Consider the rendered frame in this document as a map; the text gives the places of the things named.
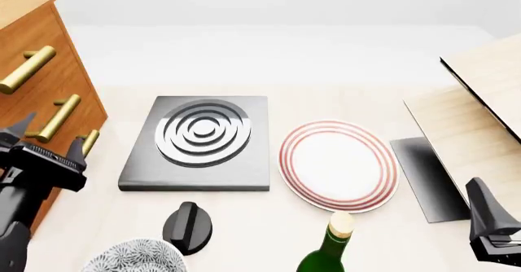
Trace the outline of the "flat black stove plate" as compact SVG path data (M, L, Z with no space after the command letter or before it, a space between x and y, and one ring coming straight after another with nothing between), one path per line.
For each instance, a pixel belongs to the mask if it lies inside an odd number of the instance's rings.
M121 191L268 191L265 96L159 96L118 180Z

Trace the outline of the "round black stove knob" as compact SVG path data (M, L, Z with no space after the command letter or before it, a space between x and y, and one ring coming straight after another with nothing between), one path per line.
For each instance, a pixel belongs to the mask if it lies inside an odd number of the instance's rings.
M181 203L163 227L163 239L183 256L200 252L212 237L212 220L208 213L194 202Z

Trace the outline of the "black-fronted pale wood microwave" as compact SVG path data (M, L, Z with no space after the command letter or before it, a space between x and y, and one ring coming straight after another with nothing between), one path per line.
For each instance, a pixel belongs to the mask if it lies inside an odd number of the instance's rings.
M440 62L458 82L404 104L463 200L481 178L521 221L521 33Z

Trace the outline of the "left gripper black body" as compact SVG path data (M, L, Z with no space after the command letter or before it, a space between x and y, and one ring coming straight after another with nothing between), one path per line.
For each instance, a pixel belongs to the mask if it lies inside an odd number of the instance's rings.
M7 150L7 167L21 171L13 178L17 186L49 186L80 191L86 183L84 171L44 147L32 143L17 143Z

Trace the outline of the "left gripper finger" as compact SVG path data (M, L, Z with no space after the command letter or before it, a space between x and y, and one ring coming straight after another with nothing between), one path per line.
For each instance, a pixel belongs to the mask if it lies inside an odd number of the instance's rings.
M36 112L30 112L23 120L0 129L0 146L14 146L17 144L36 115Z
M70 161L72 161L76 165L76 169L79 171L85 171L86 169L86 162L85 157L82 151L83 147L83 138L76 138L71 143L66 158Z

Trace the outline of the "white plate with red rings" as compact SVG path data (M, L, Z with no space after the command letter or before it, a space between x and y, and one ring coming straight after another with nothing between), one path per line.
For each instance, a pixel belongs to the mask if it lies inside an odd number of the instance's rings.
M277 154L282 180L327 211L366 213L396 193L400 170L382 139L351 122L319 120L292 129Z

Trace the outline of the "wooden cabinet with drawers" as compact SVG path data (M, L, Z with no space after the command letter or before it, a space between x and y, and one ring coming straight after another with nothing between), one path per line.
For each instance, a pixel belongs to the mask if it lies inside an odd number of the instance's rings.
M85 70L85 66L83 65L83 63L80 59L80 56L77 53L77 50L72 42L72 39L70 38L68 31L67 31L66 27L64 26L64 23L60 17L60 14L58 13L58 10L55 6L55 0L0 0L0 29L4 29L9 24L16 22L17 20L21 19L25 15L29 15L30 12L34 12L36 10L41 10L44 7L50 7L50 9L54 12L55 17L56 17L57 21L59 22L61 29L63 30L63 34L68 40L72 55L77 59L77 62L80 64L81 68L83 68ZM49 197L46 200L44 200L44 202L42 203L42 206L40 207L40 209L37 213L36 220L30 227L31 232L34 232L39 227L39 225L41 224L42 220L49 212L51 205L55 202L55 200L61 190L66 190L66 189L53 188L52 191L50 191Z

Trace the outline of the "green glass bottle with cork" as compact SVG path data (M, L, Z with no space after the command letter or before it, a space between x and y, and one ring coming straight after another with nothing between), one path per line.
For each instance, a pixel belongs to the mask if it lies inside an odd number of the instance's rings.
M341 258L353 231L354 218L350 213L332 213L321 247L304 257L296 272L344 272Z

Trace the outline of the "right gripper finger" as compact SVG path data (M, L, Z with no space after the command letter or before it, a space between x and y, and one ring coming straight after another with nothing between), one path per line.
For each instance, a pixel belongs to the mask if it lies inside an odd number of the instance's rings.
M521 222L498 203L481 178L472 178L466 184L466 192L471 213L471 242L490 235L514 235L521 230Z

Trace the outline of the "patterned grey white bowl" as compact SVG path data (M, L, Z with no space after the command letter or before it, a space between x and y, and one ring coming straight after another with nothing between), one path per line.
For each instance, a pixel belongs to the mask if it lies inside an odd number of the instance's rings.
M162 239L131 239L106 249L81 272L188 272L184 256Z

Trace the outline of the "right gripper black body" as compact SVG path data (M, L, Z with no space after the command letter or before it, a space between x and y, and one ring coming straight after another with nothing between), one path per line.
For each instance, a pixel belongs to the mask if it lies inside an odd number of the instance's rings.
M521 231L512 235L469 235L471 249L478 261L521 268Z

